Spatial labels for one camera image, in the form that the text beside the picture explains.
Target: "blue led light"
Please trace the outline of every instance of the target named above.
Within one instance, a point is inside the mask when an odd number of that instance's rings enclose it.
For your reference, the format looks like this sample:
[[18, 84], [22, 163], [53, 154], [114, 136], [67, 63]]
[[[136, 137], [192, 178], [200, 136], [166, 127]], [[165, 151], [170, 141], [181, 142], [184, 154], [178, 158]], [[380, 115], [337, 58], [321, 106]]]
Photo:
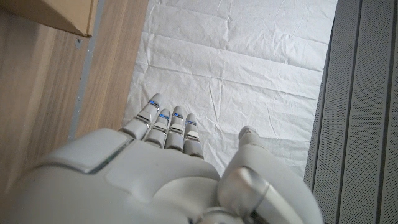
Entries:
[[161, 118], [166, 118], [167, 121], [169, 120], [169, 117], [168, 117], [168, 116], [164, 116], [164, 115], [162, 115], [162, 114], [160, 114], [159, 116], [160, 116]]
[[193, 121], [186, 121], [186, 122], [185, 122], [185, 125], [187, 125], [187, 124], [193, 124], [193, 125], [195, 125], [195, 126], [197, 125], [197, 124], [196, 124], [195, 122], [193, 122]]

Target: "robotic finger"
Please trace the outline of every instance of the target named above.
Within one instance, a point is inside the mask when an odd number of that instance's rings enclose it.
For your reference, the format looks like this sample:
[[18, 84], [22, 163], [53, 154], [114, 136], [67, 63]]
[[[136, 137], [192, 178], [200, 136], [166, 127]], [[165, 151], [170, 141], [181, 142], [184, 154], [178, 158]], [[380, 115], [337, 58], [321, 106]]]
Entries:
[[255, 223], [323, 223], [310, 189], [268, 152], [248, 126], [239, 134], [238, 152], [217, 192], [222, 207]]
[[184, 144], [184, 117], [181, 106], [176, 106], [173, 110], [169, 132], [164, 148], [175, 149], [183, 152]]
[[185, 122], [184, 140], [184, 153], [203, 159], [203, 151], [198, 135], [197, 119], [192, 113], [188, 114], [187, 121]]
[[138, 113], [138, 115], [121, 128], [120, 131], [128, 133], [134, 139], [141, 140], [145, 136], [145, 133], [153, 120], [155, 120], [162, 103], [163, 96], [156, 93]]
[[169, 125], [170, 111], [163, 109], [145, 139], [145, 142], [163, 149]]

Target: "wrinkled white sheet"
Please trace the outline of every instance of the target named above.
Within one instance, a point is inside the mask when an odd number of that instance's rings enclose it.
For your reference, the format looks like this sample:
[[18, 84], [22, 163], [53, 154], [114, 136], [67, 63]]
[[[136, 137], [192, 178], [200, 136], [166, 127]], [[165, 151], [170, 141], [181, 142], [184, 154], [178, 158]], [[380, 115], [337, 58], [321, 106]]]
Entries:
[[124, 123], [155, 93], [195, 113], [222, 174], [256, 128], [303, 177], [336, 1], [149, 0]]

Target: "wood grain panel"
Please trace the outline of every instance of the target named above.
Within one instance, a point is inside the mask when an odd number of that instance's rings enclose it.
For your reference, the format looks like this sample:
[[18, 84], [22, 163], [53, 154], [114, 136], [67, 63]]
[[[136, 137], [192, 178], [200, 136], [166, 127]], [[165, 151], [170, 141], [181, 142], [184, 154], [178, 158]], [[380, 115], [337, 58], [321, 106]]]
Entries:
[[[107, 0], [77, 136], [122, 123], [147, 0]], [[39, 157], [67, 142], [88, 39], [0, 9], [0, 197]]]
[[76, 136], [120, 128], [147, 5], [147, 0], [105, 2]]
[[66, 142], [86, 46], [77, 50], [77, 36], [7, 11], [0, 24], [3, 193], [37, 157]]

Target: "silver metal part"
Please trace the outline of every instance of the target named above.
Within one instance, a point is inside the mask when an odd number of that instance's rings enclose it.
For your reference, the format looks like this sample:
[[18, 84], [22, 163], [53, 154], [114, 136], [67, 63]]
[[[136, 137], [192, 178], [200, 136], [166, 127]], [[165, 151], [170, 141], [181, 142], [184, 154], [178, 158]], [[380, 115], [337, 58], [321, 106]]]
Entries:
[[170, 111], [163, 109], [153, 127], [149, 130], [145, 142], [157, 146], [159, 148], [164, 147], [164, 141], [167, 135], [167, 126], [169, 125]]
[[254, 128], [252, 128], [250, 126], [245, 126], [239, 132], [238, 139], [241, 140], [241, 138], [247, 133], [257, 133], [257, 132]]
[[54, 164], [89, 174], [131, 142], [126, 133], [103, 128], [86, 134], [46, 155], [36, 166]]
[[173, 110], [172, 119], [170, 122], [169, 133], [165, 142], [165, 149], [176, 149], [183, 152], [184, 144], [184, 119], [181, 106], [176, 106]]
[[134, 139], [141, 140], [147, 132], [152, 120], [156, 117], [160, 105], [163, 102], [162, 95], [156, 93], [143, 109], [121, 131], [128, 133]]
[[184, 134], [184, 117], [181, 106], [174, 108], [169, 129], [175, 133]]
[[272, 185], [269, 186], [264, 200], [256, 208], [256, 214], [268, 223], [304, 224], [294, 208]]
[[218, 186], [218, 202], [235, 215], [246, 217], [262, 202], [268, 187], [269, 183], [257, 172], [238, 167]]
[[201, 214], [196, 224], [243, 224], [240, 217], [234, 216], [230, 211], [221, 207], [212, 207]]
[[203, 151], [199, 141], [197, 119], [194, 114], [188, 114], [187, 116], [184, 140], [184, 153], [203, 159]]

